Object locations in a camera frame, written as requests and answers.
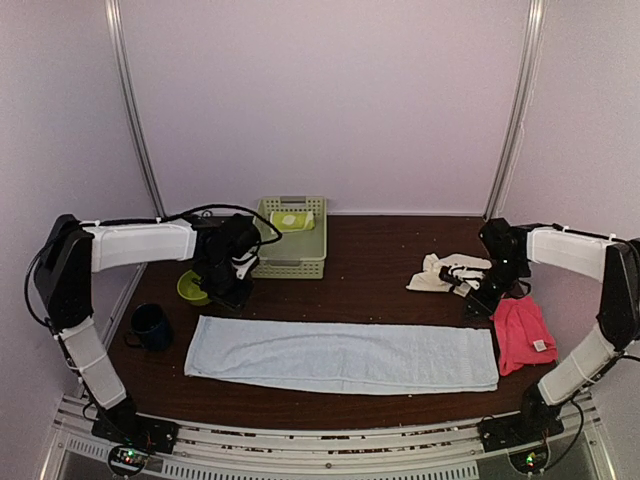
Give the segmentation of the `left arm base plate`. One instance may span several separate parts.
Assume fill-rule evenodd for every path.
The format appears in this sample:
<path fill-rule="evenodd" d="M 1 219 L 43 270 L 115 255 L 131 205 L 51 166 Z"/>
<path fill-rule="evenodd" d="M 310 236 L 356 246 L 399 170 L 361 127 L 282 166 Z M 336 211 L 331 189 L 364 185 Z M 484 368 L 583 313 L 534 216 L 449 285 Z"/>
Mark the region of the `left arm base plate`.
<path fill-rule="evenodd" d="M 91 428 L 95 437 L 124 444 L 148 453 L 171 454 L 173 452 L 179 425 L 168 420 L 137 416 L 132 433 L 124 434 L 105 419 L 97 419 Z"/>

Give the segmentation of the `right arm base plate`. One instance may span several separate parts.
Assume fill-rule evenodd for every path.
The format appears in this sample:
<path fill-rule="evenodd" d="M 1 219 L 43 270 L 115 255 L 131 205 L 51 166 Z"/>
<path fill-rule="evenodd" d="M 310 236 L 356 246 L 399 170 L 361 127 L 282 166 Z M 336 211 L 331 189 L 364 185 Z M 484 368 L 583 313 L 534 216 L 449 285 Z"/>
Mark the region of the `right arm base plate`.
<path fill-rule="evenodd" d="M 540 443 L 565 430 L 559 419 L 529 426 L 521 413 L 485 418 L 477 424 L 477 428 L 486 453 Z"/>

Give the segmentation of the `green patterned towel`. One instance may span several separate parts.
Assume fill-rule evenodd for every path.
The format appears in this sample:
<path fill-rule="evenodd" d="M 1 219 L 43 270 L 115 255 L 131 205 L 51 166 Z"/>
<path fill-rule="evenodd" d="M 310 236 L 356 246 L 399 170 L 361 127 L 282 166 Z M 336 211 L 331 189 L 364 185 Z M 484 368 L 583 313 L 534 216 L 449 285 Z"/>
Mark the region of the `green patterned towel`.
<path fill-rule="evenodd" d="M 297 233 L 315 228 L 313 211 L 272 211 L 270 222 L 282 233 Z"/>

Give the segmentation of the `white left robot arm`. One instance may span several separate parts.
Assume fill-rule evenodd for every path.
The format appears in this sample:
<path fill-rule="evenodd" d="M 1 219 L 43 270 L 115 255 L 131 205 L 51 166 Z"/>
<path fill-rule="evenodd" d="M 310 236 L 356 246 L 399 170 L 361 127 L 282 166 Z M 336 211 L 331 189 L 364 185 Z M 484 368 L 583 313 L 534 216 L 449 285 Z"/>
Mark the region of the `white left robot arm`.
<path fill-rule="evenodd" d="M 126 407 L 128 391 L 96 324 L 100 276 L 112 270 L 162 262 L 186 262 L 202 292 L 232 308 L 251 291 L 250 271 L 262 240 L 248 216 L 223 220 L 198 216 L 82 221 L 58 216 L 34 255 L 26 289 L 44 308 L 42 323 L 57 338 L 76 376 L 97 405 L 108 411 L 106 429 L 123 444 L 144 433 Z"/>

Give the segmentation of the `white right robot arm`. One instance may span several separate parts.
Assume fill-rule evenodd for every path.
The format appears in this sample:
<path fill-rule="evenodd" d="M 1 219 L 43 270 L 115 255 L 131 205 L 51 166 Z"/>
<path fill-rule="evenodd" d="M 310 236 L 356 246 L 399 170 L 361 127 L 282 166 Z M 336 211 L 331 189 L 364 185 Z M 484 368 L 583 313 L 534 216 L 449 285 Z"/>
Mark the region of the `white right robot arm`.
<path fill-rule="evenodd" d="M 440 262 L 436 284 L 461 297 L 469 321 L 491 325 L 510 299 L 532 300 L 559 358 L 534 362 L 539 376 L 516 397 L 519 440 L 551 424 L 549 409 L 591 392 L 606 418 L 639 410 L 639 243 L 551 224 L 485 222 L 478 238 L 488 266 Z"/>

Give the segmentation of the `pale green plastic basket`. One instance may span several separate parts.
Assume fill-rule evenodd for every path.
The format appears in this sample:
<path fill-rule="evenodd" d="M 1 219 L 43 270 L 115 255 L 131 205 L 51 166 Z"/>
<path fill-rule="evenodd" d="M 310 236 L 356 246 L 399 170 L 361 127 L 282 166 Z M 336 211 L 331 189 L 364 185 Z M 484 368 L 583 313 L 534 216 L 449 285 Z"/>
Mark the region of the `pale green plastic basket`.
<path fill-rule="evenodd" d="M 321 280 L 327 256 L 327 199 L 322 196 L 269 196 L 259 200 L 257 212 L 269 220 L 272 211 L 313 211 L 315 228 L 297 233 L 273 230 L 255 219 L 262 240 L 274 243 L 260 247 L 259 263 L 252 276 L 260 279 Z"/>

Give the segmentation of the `light blue towel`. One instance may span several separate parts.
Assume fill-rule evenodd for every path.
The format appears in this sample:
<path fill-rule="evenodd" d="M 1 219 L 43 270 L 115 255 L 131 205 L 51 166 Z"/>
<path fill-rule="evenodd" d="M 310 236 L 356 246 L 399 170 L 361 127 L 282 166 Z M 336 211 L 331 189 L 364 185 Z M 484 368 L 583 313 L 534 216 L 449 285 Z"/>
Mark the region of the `light blue towel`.
<path fill-rule="evenodd" d="M 184 373 L 268 388 L 350 395 L 491 392 L 486 329 L 200 317 Z"/>

